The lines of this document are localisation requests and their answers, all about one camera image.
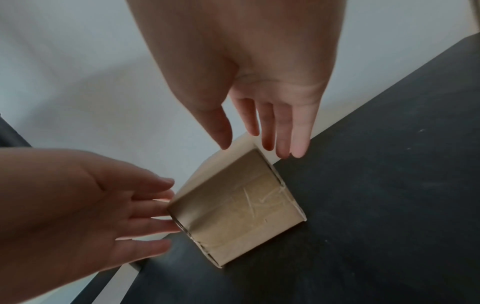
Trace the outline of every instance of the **human hand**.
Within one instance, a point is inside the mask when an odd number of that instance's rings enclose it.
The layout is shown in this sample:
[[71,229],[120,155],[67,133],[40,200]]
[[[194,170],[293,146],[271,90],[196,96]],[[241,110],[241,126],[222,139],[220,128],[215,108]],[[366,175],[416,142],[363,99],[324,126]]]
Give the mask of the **human hand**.
[[68,150],[1,149],[0,165],[1,302],[162,254],[168,240],[128,238],[179,231],[152,219],[173,181],[147,170]]
[[345,1],[127,0],[168,85],[223,148],[232,98],[246,129],[287,158],[308,148]]

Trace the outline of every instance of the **black table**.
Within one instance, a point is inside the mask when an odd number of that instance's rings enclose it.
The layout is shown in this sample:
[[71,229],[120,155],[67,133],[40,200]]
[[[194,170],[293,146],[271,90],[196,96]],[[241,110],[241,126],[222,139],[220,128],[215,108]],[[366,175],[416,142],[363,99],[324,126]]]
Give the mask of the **black table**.
[[275,165],[308,221],[215,268],[183,234],[128,303],[480,302],[480,36]]

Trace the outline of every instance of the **brown cardboard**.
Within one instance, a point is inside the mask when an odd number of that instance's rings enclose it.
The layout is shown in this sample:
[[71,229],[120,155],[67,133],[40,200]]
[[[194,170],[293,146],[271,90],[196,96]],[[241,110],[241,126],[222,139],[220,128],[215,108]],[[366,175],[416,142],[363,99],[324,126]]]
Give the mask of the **brown cardboard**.
[[307,220],[246,136],[204,162],[168,210],[218,267]]

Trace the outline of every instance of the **torn cardboard edge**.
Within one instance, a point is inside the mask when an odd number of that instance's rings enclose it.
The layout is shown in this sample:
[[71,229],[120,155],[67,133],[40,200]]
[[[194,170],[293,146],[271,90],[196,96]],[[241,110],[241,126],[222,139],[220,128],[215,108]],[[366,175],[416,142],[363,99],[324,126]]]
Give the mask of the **torn cardboard edge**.
[[[238,140],[235,140],[234,143],[232,144],[232,147],[229,148],[229,150],[219,151],[218,153],[214,154],[209,159],[207,159],[198,168],[198,170],[192,175],[192,177],[185,183],[185,185],[180,189],[180,191],[178,192],[178,195],[174,198],[169,208],[173,206],[176,202],[179,202],[183,197],[187,196],[189,193],[192,193],[195,190],[197,190],[197,188],[201,187],[207,181],[215,178],[218,175],[224,174],[225,171],[228,170],[231,166],[233,166],[237,161],[240,161],[241,158],[243,158],[244,156],[248,155],[253,151],[255,152],[255,154],[258,154],[260,156],[261,160],[263,161],[262,164],[263,163],[266,164],[266,166],[262,165],[261,167],[262,168],[268,167],[268,169],[276,179],[276,182],[279,185],[278,193],[282,193],[285,196],[285,198],[282,199],[282,201],[287,202],[288,204],[293,206],[296,212],[299,214],[300,218],[297,217],[297,219],[293,219],[291,216],[292,214],[291,208],[289,209],[289,208],[286,208],[285,206],[281,207],[279,210],[277,210],[274,213],[267,214],[270,218],[276,218],[278,223],[282,222],[282,219],[284,216],[286,216],[286,218],[289,219],[290,221],[286,221],[287,224],[275,225],[274,223],[270,225],[259,225],[257,227],[251,227],[243,231],[242,234],[238,235],[236,238],[233,238],[231,240],[228,240],[227,242],[221,243],[221,245],[219,246],[220,249],[218,248],[211,249],[211,250],[216,250],[214,251],[214,253],[217,255],[219,254],[220,251],[224,255],[222,256],[223,259],[220,259],[221,262],[218,262],[214,258],[214,256],[212,256],[213,253],[210,252],[208,249],[206,249],[201,244],[200,241],[197,241],[196,238],[189,231],[189,229],[184,227],[184,225],[177,218],[174,212],[173,213],[170,212],[172,219],[177,223],[180,229],[184,231],[186,235],[199,247],[202,253],[207,257],[207,259],[210,260],[218,268],[222,268],[223,265],[235,259],[236,257],[261,245],[265,241],[288,230],[294,225],[297,225],[298,223],[307,220],[303,210],[300,208],[300,206],[297,204],[297,202],[293,198],[292,194],[286,187],[285,182],[282,180],[277,170],[265,158],[265,156],[262,154],[260,149],[252,141],[252,139],[248,137],[248,135],[243,136]],[[251,208],[249,196],[245,188],[243,188],[243,190],[245,191],[246,199]]]

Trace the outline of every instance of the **small cardboard box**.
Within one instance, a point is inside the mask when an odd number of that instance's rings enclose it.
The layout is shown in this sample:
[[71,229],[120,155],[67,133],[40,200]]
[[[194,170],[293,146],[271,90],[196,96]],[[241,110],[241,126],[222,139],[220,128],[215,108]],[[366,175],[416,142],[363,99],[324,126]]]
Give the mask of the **small cardboard box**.
[[217,267],[307,220],[247,136],[205,161],[168,210]]

